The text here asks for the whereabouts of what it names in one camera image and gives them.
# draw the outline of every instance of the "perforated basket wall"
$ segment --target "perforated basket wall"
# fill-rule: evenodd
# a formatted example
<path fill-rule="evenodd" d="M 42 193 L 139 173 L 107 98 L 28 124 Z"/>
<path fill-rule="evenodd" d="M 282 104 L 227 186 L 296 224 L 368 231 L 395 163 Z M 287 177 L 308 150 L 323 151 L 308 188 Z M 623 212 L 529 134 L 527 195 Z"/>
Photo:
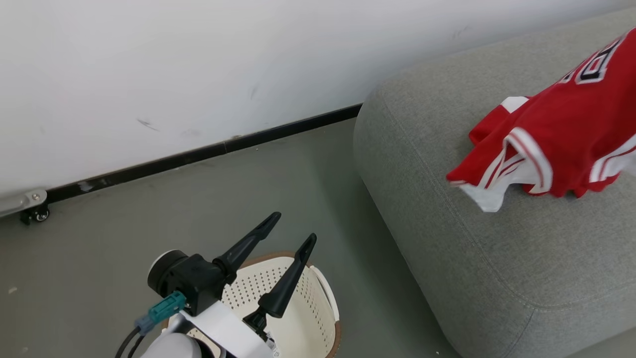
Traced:
<path fill-rule="evenodd" d="M 258 307 L 293 262 L 293 253 L 268 255 L 247 262 L 237 279 L 225 288 L 222 302 L 239 318 Z M 307 266 L 296 286 L 285 315 L 267 317 L 266 331 L 276 342 L 274 357 L 331 358 L 340 346 L 339 313 L 333 293 L 322 273 Z M 200 338 L 200 333 L 190 335 Z"/>

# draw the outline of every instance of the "jersey number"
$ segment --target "jersey number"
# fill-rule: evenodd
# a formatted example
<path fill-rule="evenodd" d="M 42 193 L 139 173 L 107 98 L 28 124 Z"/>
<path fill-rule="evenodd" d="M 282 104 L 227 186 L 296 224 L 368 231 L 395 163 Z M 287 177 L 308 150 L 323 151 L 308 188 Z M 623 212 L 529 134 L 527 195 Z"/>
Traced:
<path fill-rule="evenodd" d="M 572 77 L 576 74 L 575 82 L 577 85 L 584 85 L 586 83 L 601 82 L 605 78 L 605 72 L 607 71 L 607 65 L 612 59 L 614 52 L 618 46 L 623 42 L 623 39 L 627 36 L 618 38 L 616 41 L 607 45 L 601 51 L 597 52 L 594 56 L 590 57 L 587 61 L 583 62 L 583 66 L 576 66 L 575 69 L 570 71 L 565 77 L 563 77 L 559 83 L 568 83 Z"/>

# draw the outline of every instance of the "gray sofa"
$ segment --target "gray sofa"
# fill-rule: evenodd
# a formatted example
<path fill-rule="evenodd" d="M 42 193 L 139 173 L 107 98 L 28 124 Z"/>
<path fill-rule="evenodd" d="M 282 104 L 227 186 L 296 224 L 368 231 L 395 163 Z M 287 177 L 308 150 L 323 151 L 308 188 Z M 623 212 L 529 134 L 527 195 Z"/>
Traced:
<path fill-rule="evenodd" d="M 635 25 L 629 9 L 426 62 L 364 103 L 359 173 L 463 357 L 565 357 L 636 326 L 636 178 L 582 199 L 510 188 L 497 213 L 445 180 L 503 99 L 538 93 Z"/>

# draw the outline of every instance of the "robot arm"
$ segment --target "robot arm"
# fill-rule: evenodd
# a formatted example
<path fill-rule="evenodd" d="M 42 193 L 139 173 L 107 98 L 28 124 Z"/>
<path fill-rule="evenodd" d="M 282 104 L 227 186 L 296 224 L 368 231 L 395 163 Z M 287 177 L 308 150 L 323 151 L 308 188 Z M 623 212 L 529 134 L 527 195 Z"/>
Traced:
<path fill-rule="evenodd" d="M 167 252 L 155 261 L 148 274 L 148 285 L 164 297 L 164 301 L 171 296 L 180 297 L 181 306 L 176 304 L 179 300 L 169 301 L 168 304 L 162 301 L 149 311 L 148 317 L 152 318 L 154 324 L 142 327 L 142 335 L 165 319 L 155 314 L 153 310 L 156 307 L 165 308 L 162 311 L 168 312 L 168 317 L 178 313 L 171 318 L 168 328 L 151 344 L 142 358 L 272 358 L 273 353 L 266 344 L 268 338 L 264 332 L 266 316 L 283 316 L 314 249 L 316 235 L 311 234 L 305 240 L 289 269 L 270 292 L 261 296 L 255 312 L 241 320 L 221 302 L 221 297 L 224 287 L 234 282 L 239 267 L 256 244 L 268 236 L 279 219 L 280 213 L 271 214 L 212 262 L 205 261 L 198 254 L 188 257 L 178 250 Z M 140 319 L 137 322 L 141 322 L 139 327 L 148 320 Z M 212 353 L 205 343 L 185 335 L 193 328 L 214 342 L 220 348 L 220 355 L 218 352 Z"/>

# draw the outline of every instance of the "caster wheel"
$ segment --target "caster wheel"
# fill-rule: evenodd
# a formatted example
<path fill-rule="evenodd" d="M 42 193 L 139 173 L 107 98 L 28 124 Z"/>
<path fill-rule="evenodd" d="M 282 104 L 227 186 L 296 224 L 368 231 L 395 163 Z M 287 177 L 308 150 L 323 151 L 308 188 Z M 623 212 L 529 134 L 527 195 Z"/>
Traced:
<path fill-rule="evenodd" d="M 26 209 L 20 213 L 20 221 L 25 225 L 31 225 L 31 222 L 35 220 L 35 222 L 42 222 L 48 219 L 49 215 L 51 215 L 51 211 L 48 209 L 48 205 L 42 204 L 35 208 Z"/>
<path fill-rule="evenodd" d="M 35 212 L 34 219 L 36 219 L 37 222 L 42 222 L 42 221 L 48 219 L 48 216 L 50 214 L 51 214 L 51 212 L 49 211 L 49 209 L 38 210 L 38 211 Z"/>

